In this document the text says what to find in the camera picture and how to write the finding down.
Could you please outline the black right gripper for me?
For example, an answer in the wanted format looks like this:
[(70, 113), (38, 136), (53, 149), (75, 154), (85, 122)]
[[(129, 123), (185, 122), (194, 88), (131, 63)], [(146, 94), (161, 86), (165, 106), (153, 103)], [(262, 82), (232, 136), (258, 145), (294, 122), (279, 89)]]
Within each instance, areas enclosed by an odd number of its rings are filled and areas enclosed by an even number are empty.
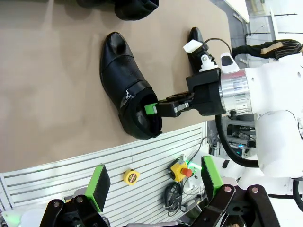
[(165, 100), (144, 101), (143, 109), (147, 115), (176, 118), (191, 109), (198, 110), (202, 116), (224, 113), (219, 94), (221, 70), (219, 68), (198, 72), (186, 78), (188, 92), (171, 95)]

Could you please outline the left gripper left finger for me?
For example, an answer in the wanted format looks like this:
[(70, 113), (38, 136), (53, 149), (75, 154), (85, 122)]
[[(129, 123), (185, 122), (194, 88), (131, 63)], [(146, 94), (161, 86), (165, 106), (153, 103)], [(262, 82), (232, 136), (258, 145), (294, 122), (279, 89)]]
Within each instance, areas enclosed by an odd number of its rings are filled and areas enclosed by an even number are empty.
[(41, 227), (108, 227), (100, 213), (103, 211), (110, 188), (105, 165), (98, 165), (84, 192), (68, 202), (51, 200), (42, 217)]

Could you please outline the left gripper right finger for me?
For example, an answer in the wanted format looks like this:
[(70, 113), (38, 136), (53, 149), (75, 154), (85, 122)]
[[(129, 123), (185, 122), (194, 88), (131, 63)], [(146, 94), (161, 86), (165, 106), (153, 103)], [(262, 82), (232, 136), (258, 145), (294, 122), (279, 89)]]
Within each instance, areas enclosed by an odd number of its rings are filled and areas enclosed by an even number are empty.
[(246, 190), (224, 183), (211, 156), (201, 157), (201, 177), (209, 200), (191, 226), (220, 227), (236, 220), (246, 227), (278, 227), (279, 221), (265, 188), (259, 184)]

